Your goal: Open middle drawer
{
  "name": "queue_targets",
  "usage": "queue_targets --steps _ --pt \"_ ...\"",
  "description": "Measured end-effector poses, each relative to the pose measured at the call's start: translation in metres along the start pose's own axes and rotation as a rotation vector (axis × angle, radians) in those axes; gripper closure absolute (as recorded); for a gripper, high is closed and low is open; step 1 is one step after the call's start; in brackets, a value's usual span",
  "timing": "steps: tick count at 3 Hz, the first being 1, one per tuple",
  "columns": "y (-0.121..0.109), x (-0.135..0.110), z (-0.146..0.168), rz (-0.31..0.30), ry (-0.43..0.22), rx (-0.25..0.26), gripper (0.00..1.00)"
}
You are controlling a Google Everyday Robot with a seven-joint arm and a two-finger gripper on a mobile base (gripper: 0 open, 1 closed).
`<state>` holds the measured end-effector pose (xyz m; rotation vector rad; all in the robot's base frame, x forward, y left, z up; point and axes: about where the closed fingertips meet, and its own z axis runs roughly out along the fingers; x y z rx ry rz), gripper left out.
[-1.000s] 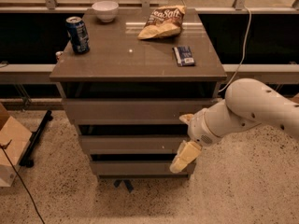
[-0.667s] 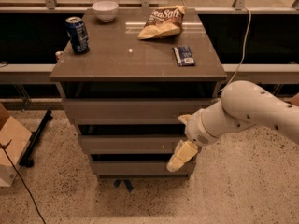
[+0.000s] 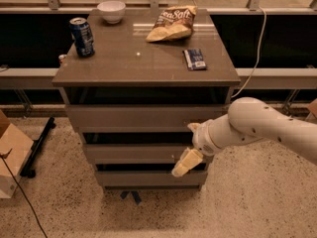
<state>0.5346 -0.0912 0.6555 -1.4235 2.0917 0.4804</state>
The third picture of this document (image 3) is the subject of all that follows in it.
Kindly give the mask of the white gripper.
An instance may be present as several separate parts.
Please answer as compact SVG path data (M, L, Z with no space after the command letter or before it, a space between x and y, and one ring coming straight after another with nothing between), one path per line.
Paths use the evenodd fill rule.
M171 171L176 178L184 176L198 166L203 161L203 155L211 157L221 152L209 133L209 130L213 127L212 120L201 124L189 123L187 127L193 132L192 144L195 149L186 148L181 154L179 161Z

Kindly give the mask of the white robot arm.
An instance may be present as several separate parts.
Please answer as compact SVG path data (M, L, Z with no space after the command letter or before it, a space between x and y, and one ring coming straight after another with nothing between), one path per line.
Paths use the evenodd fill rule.
M203 123L190 123L192 148L186 148L171 173L180 178L229 146L273 140L307 161L317 164L317 125L290 118L252 98L235 100L226 115Z

